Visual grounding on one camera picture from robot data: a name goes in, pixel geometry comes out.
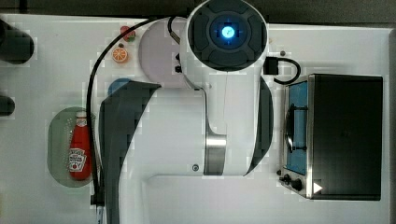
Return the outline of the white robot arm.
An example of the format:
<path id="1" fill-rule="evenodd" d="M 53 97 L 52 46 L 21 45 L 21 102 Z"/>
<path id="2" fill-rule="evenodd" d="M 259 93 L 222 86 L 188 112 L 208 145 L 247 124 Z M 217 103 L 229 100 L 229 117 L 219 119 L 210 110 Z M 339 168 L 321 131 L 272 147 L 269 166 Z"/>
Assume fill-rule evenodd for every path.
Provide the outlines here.
<path id="1" fill-rule="evenodd" d="M 174 22 L 175 37 L 160 37 L 166 23 L 143 35 L 142 79 L 101 103 L 106 224 L 149 224 L 152 177 L 248 175 L 272 142 L 260 12 L 244 0 L 205 0 Z"/>

